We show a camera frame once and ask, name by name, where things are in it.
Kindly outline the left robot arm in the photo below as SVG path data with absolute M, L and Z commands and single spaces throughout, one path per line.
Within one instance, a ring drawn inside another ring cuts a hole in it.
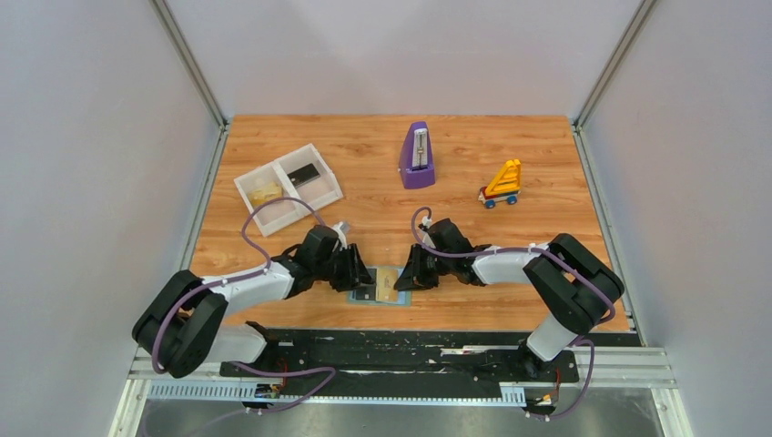
M 338 292 L 373 284 L 355 244 L 316 225 L 304 240 L 266 263 L 224 276 L 176 272 L 135 323 L 131 337 L 151 356 L 154 370 L 188 376 L 203 363 L 243 362 L 267 376 L 279 352 L 255 324 L 226 326 L 225 318 L 271 301 L 288 300 L 326 281 Z

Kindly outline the green card holder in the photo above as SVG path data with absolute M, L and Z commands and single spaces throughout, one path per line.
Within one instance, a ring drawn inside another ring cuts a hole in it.
M 373 284 L 350 290 L 346 293 L 349 304 L 409 307 L 412 293 L 407 290 L 396 290 L 393 285 L 401 275 L 402 268 L 368 267 L 368 272 L 374 280 Z

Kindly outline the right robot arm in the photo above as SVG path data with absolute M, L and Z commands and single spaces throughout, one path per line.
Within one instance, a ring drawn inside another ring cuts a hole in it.
M 429 290 L 452 275 L 466 285 L 532 286 L 548 309 L 528 336 L 520 355 L 525 376 L 542 380 L 556 367 L 556 356 L 594 327 L 615 316 L 625 293 L 622 280 L 574 236 L 522 248 L 474 246 L 448 218 L 425 219 L 396 290 Z

